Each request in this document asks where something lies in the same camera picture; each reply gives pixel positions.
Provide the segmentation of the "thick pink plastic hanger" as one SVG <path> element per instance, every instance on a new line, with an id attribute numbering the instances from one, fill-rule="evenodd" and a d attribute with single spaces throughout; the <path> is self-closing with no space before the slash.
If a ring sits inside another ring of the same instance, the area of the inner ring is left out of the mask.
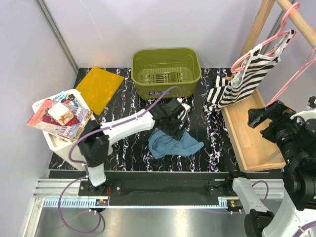
<path id="1" fill-rule="evenodd" d="M 246 40 L 246 43 L 243 47 L 243 51 L 245 51 L 247 48 L 251 48 L 251 44 L 252 44 L 251 39 L 250 39 L 251 35 L 257 35 L 257 37 L 259 36 L 259 34 L 263 28 L 263 25 L 265 24 L 265 21 L 270 14 L 271 8 L 272 8 L 272 4 L 269 4 L 268 0 L 262 1 L 262 4 L 258 10 L 258 13 L 257 13 L 256 18 L 254 20 L 254 23 L 252 25 L 251 31 L 250 31 L 248 38 Z M 283 31 L 284 27 L 287 24 L 286 19 L 294 9 L 298 10 L 299 8 L 300 8 L 299 2 L 292 4 L 291 7 L 285 12 L 284 16 L 282 17 L 281 22 L 280 22 L 280 27 L 277 30 L 277 32 L 272 37 L 266 39 L 265 41 L 263 41 L 260 44 L 262 46 L 265 46 L 265 45 L 269 44 L 270 42 L 276 40 L 277 38 L 284 36 L 286 34 L 289 34 L 290 31 Z M 244 54 L 243 56 L 241 56 L 238 60 L 236 60 L 234 62 L 234 64 L 231 67 L 231 72 L 233 74 L 237 73 L 245 68 L 245 66 L 241 66 L 241 63 L 248 56 L 250 56 L 250 51 L 247 52 L 246 54 Z"/>

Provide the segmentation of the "blue tank top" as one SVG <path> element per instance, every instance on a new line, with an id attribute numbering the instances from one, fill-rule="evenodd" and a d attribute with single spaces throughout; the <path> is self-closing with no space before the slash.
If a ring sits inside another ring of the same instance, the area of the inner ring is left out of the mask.
<path id="1" fill-rule="evenodd" d="M 160 159 L 166 155 L 188 157 L 203 148 L 204 143 L 186 131 L 178 141 L 156 128 L 148 139 L 148 146 L 153 158 Z"/>

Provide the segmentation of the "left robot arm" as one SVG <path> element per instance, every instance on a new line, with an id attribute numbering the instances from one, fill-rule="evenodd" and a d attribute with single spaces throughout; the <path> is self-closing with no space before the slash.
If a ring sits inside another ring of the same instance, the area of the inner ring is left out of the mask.
<path id="1" fill-rule="evenodd" d="M 77 146 L 85 158 L 89 189 L 97 196 L 106 191 L 104 162 L 110 146 L 128 136 L 153 128 L 180 140 L 188 125 L 187 114 L 190 110 L 191 106 L 181 98 L 173 98 L 168 103 L 153 103 L 146 109 L 113 122 L 88 122 Z"/>

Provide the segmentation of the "thin pink wire hanger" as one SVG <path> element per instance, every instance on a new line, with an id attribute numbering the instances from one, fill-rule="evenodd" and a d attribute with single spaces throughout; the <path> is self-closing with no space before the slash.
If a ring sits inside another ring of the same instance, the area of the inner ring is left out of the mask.
<path id="1" fill-rule="evenodd" d="M 267 106 L 271 105 L 274 101 L 276 101 L 280 95 L 282 95 L 289 85 L 294 82 L 297 78 L 301 76 L 301 74 L 308 69 L 315 61 L 316 58 L 312 57 L 312 55 L 316 52 L 316 48 L 313 48 L 311 53 L 308 55 L 308 57 L 305 59 L 299 70 L 282 86 L 282 88 L 272 97 L 272 99 L 267 103 Z"/>

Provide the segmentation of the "black white striped tank top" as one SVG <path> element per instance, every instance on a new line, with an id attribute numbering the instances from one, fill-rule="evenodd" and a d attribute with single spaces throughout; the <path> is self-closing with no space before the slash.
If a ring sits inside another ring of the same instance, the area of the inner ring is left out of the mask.
<path id="1" fill-rule="evenodd" d="M 280 37 L 279 42 L 270 50 L 270 56 L 262 54 L 262 44 L 249 51 L 250 55 L 242 62 L 244 69 L 235 73 L 231 80 L 217 76 L 214 87 L 206 96 L 204 110 L 217 112 L 225 106 L 248 98 L 261 83 L 266 74 L 280 62 L 280 55 L 295 36 L 296 31 Z"/>

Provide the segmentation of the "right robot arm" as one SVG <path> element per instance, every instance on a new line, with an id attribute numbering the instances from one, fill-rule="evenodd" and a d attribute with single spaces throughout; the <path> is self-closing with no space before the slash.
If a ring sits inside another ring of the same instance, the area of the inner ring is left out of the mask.
<path id="1" fill-rule="evenodd" d="M 261 109 L 248 110 L 248 126 L 255 128 L 270 119 L 261 130 L 264 139 L 279 148 L 285 166 L 284 194 L 273 214 L 255 193 L 244 172 L 233 172 L 224 183 L 228 195 L 239 197 L 246 213 L 248 237 L 312 237 L 316 234 L 316 111 L 295 112 L 276 100 Z"/>

